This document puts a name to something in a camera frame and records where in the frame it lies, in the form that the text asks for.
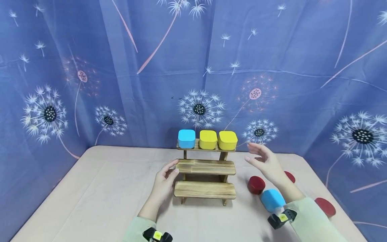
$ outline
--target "red cylinder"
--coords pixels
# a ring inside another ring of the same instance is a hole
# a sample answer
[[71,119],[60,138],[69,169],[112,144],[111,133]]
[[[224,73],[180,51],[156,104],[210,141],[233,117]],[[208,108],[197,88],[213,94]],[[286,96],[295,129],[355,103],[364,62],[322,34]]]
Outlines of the red cylinder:
[[328,218],[336,214],[335,207],[332,205],[332,203],[325,200],[324,198],[318,197],[315,199],[315,202],[321,208],[321,210],[324,211],[324,213],[328,216]]
[[260,177],[250,177],[250,180],[248,181],[247,188],[252,194],[259,195],[263,192],[265,189],[266,184],[265,181]]
[[285,172],[285,174],[288,176],[288,178],[292,181],[292,183],[296,182],[295,177],[290,172]]

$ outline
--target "light green sleeve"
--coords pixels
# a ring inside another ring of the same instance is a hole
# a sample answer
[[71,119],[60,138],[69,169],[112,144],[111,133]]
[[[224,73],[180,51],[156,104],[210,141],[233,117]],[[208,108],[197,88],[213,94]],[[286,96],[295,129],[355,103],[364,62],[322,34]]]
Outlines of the light green sleeve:
[[347,242],[311,198],[288,203],[284,208],[297,212],[291,225],[302,242]]
[[156,223],[149,219],[135,217],[126,230],[123,242],[147,242],[142,233],[149,228],[156,228]]

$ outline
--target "wooden step stand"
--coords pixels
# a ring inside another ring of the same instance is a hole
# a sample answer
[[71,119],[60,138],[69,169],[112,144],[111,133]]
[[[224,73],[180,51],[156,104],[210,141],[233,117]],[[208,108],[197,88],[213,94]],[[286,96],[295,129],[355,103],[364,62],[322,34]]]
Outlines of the wooden step stand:
[[[227,183],[229,175],[235,175],[235,166],[232,161],[226,161],[228,152],[219,149],[217,145],[215,149],[201,149],[199,147],[199,139],[195,141],[193,149],[181,149],[177,145],[177,149],[184,151],[184,159],[179,159],[176,168],[183,174],[183,181],[176,182],[175,197],[182,198],[182,204],[185,203],[187,197],[199,198],[217,198],[222,199],[223,205],[227,205],[229,199],[235,199],[235,188],[232,183]],[[195,151],[220,151],[219,160],[197,160],[187,159],[187,150]],[[188,182],[186,174],[201,174],[201,175],[218,175],[220,182]]]

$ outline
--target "fabric backdrop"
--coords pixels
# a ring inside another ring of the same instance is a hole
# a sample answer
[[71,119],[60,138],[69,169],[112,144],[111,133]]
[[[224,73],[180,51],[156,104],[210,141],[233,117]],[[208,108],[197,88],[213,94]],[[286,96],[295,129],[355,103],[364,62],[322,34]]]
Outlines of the fabric backdrop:
[[303,156],[371,242],[387,219],[384,0],[3,0],[0,242],[94,145],[228,129]]

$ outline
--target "blue container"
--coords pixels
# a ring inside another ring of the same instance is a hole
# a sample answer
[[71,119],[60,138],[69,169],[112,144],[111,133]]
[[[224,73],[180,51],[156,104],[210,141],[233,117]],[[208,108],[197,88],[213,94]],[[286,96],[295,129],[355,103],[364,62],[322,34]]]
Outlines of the blue container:
[[178,143],[182,149],[193,149],[195,147],[196,134],[192,129],[179,130]]
[[286,204],[281,193],[275,189],[264,191],[261,195],[261,201],[270,213],[274,213],[277,208],[281,208]]

